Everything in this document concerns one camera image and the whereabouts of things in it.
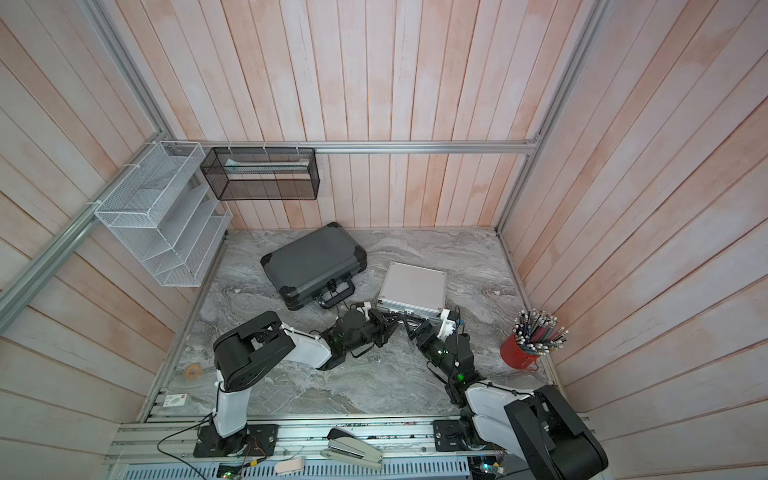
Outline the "grey stapler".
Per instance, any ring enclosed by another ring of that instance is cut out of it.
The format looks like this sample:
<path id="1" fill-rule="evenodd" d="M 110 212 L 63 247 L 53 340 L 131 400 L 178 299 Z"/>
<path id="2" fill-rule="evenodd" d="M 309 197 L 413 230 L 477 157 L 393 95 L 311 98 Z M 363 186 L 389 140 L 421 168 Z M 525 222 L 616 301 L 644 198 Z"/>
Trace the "grey stapler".
<path id="1" fill-rule="evenodd" d="M 377 448 L 339 428 L 332 428 L 327 435 L 327 447 L 320 452 L 326 459 L 381 471 L 383 454 Z"/>

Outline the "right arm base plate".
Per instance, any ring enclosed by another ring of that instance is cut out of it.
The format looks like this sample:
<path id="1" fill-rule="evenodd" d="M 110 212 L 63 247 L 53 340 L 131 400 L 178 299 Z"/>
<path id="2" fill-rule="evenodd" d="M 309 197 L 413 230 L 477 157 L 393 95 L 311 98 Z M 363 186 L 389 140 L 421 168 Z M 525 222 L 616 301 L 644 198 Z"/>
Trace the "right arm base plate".
<path id="1" fill-rule="evenodd" d="M 438 452 L 480 450 L 484 445 L 470 420 L 435 420 L 432 422 L 435 449 Z"/>

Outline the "black mesh basket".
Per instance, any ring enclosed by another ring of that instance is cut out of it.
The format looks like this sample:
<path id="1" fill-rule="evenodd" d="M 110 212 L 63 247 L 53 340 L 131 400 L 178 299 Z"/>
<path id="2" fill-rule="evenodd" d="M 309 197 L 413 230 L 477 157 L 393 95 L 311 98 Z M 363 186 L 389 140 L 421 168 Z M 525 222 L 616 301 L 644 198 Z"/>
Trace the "black mesh basket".
<path id="1" fill-rule="evenodd" d="M 320 186 L 311 148 L 213 147 L 201 171 L 223 201 L 311 201 Z"/>

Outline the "pink eraser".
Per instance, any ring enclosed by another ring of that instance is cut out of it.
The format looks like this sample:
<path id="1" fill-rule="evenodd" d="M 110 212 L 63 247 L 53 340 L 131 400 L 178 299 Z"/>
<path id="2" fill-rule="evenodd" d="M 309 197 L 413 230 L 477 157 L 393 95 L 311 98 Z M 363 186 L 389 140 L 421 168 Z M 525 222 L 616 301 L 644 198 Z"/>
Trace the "pink eraser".
<path id="1" fill-rule="evenodd" d="M 274 472 L 276 475 L 289 475 L 304 470 L 305 460 L 303 457 L 286 459 L 275 464 Z"/>

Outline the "dark grey poker case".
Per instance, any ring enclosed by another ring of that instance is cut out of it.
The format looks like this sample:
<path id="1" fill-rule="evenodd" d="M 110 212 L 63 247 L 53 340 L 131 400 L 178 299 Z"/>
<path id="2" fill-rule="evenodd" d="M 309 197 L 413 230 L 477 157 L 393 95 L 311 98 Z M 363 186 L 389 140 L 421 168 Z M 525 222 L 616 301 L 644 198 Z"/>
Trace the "dark grey poker case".
<path id="1" fill-rule="evenodd" d="M 352 277 L 367 268 L 366 250 L 337 222 L 264 255 L 260 263 L 287 308 L 315 301 L 331 309 L 355 293 Z"/>

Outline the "tape roll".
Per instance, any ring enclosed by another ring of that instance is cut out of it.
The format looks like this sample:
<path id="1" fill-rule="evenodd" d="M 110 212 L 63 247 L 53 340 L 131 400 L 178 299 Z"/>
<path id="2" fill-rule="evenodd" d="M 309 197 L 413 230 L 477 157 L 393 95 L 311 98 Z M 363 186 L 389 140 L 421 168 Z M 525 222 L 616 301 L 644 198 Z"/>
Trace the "tape roll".
<path id="1" fill-rule="evenodd" d="M 203 368 L 199 363 L 191 363 L 184 369 L 183 376 L 189 382 L 197 381 L 203 373 Z"/>

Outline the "bundle of pencils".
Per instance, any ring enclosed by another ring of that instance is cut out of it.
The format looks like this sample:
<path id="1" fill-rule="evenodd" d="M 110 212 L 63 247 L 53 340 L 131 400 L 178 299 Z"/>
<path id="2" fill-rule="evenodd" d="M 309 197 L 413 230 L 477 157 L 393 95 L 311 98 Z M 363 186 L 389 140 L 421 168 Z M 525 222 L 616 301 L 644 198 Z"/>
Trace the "bundle of pencils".
<path id="1" fill-rule="evenodd" d="M 515 320 L 512 336 L 524 353 L 543 356 L 562 348 L 568 333 L 554 315 L 540 310 L 522 310 Z"/>

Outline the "white label card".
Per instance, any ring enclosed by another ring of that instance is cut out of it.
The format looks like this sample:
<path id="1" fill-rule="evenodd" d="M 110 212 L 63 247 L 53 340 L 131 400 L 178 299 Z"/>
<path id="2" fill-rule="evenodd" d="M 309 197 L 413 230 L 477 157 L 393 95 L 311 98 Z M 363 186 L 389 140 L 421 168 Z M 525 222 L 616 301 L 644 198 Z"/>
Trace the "white label card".
<path id="1" fill-rule="evenodd" d="M 181 393 L 181 394 L 166 394 L 163 399 L 163 407 L 164 408 L 175 408 L 175 407 L 181 407 L 186 404 L 188 395 Z"/>

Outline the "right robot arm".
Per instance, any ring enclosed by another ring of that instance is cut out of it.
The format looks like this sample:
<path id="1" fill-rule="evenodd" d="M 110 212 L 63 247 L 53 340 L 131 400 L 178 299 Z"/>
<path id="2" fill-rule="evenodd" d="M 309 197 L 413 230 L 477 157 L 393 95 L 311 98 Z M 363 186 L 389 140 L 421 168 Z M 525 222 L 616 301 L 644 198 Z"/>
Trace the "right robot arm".
<path id="1" fill-rule="evenodd" d="M 445 311 L 440 325 L 400 318 L 427 369 L 461 409 L 467 439 L 523 458 L 536 479 L 590 479 L 608 468 L 605 450 L 556 387 L 503 387 L 475 368 L 470 337 L 454 311 Z"/>

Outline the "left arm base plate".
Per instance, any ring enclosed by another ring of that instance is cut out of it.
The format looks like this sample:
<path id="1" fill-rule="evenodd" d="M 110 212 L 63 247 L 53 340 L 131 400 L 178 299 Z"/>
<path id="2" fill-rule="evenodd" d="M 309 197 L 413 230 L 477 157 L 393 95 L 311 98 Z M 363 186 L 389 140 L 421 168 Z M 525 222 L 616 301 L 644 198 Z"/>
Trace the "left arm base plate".
<path id="1" fill-rule="evenodd" d="M 210 423 L 199 429 L 193 457 L 269 457 L 274 454 L 278 430 L 277 424 L 247 424 L 233 435 L 222 437 Z"/>

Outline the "silver aluminium poker case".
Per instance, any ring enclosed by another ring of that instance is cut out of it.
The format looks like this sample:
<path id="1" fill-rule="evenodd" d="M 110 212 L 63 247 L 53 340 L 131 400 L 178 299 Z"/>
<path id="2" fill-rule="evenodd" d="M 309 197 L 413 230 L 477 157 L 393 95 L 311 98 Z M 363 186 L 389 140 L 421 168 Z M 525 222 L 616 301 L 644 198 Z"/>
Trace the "silver aluminium poker case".
<path id="1" fill-rule="evenodd" d="M 427 320 L 438 319 L 446 300 L 444 271 L 392 262 L 386 272 L 377 305 Z"/>

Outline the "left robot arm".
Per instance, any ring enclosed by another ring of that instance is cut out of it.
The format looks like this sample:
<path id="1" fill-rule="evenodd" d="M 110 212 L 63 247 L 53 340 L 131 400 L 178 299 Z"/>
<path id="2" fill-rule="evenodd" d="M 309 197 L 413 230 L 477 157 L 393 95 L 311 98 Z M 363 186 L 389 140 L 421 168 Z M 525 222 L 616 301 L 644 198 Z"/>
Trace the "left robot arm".
<path id="1" fill-rule="evenodd" d="M 252 387 L 282 361 L 331 370 L 347 357 L 383 347 L 398 328 L 395 316 L 355 304 L 321 333 L 307 333 L 267 311 L 223 334 L 213 344 L 217 399 L 212 423 L 222 439 L 247 425 Z"/>

